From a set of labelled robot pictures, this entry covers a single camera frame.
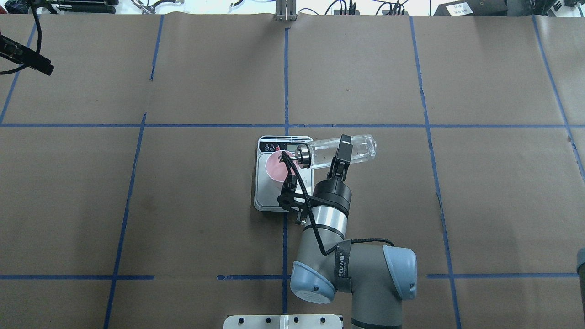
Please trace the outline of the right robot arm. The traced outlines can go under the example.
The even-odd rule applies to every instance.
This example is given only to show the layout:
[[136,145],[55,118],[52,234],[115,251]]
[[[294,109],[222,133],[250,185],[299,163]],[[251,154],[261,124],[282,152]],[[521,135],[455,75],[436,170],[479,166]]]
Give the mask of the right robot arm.
[[354,329],[400,329],[403,301],[417,295],[417,258],[384,238],[347,239],[352,163],[374,158],[369,135],[314,140],[294,156],[281,154],[287,177],[280,208],[305,219],[290,289],[298,298],[329,304],[336,293],[352,295]]

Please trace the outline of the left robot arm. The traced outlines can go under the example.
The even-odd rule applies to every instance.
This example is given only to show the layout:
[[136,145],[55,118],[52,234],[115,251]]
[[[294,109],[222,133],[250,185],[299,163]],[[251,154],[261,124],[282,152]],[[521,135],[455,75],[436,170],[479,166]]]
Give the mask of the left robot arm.
[[418,260],[405,329],[581,329],[584,129],[536,36],[406,24],[43,39],[1,78],[1,327],[218,329],[338,313],[283,277],[302,229],[253,206],[262,135],[370,133],[347,234]]

